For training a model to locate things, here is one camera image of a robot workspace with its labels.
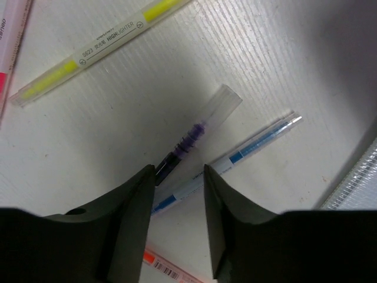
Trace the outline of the light blue pen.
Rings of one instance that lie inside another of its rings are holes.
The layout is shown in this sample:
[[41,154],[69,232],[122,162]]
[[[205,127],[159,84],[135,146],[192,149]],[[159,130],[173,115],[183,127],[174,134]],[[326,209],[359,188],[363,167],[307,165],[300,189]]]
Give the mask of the light blue pen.
[[[220,157],[210,162],[209,165],[219,175],[223,175],[288,133],[302,121],[302,115],[297,112],[292,112],[286,117],[277,119],[271,125],[251,135],[228,152],[223,153]],[[153,202],[151,214],[153,216],[158,215],[204,188],[203,175],[204,170],[201,169],[179,181],[178,184],[170,186],[167,193],[158,193]]]

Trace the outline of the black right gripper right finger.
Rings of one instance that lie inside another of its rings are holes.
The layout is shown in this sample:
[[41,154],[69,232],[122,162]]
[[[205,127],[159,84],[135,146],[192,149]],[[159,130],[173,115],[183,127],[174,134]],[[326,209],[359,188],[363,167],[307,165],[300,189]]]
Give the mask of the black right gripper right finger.
[[375,282],[374,210],[273,213],[204,166],[213,278],[218,282]]

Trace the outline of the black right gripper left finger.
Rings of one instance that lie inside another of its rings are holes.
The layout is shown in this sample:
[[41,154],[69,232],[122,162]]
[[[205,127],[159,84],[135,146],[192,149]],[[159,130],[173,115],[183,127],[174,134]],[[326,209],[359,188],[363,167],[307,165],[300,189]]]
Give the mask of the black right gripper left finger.
[[1,281],[138,282],[154,182],[154,167],[147,165],[65,214],[2,208]]

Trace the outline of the purple gel pen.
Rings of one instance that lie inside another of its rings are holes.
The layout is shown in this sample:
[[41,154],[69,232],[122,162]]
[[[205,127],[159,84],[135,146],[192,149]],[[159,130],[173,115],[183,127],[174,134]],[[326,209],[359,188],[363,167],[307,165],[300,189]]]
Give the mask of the purple gel pen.
[[160,186],[196,145],[220,127],[242,103],[229,86],[221,85],[209,102],[199,111],[195,123],[156,167],[155,186]]

